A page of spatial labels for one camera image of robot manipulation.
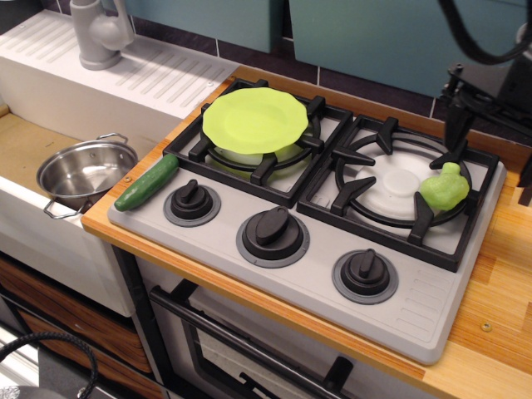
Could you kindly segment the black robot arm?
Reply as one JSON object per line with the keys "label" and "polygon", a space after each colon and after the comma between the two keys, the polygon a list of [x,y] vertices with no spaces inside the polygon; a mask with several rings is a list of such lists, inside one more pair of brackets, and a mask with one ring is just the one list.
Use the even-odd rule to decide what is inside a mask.
{"label": "black robot arm", "polygon": [[502,55],[483,50],[469,34],[453,1],[440,1],[458,47],[475,62],[455,64],[442,92],[447,106],[444,146],[454,151],[464,144],[475,120],[481,118],[531,136],[531,2],[526,23],[517,31],[515,46]]}

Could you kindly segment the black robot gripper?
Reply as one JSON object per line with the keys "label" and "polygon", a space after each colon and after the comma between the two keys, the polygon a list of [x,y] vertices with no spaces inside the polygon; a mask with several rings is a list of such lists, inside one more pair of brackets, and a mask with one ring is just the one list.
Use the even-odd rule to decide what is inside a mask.
{"label": "black robot gripper", "polygon": [[[509,66],[456,64],[449,70],[441,99],[447,113],[444,146],[456,150],[477,118],[531,136],[531,64]],[[531,146],[520,153],[520,188],[531,186]]]}

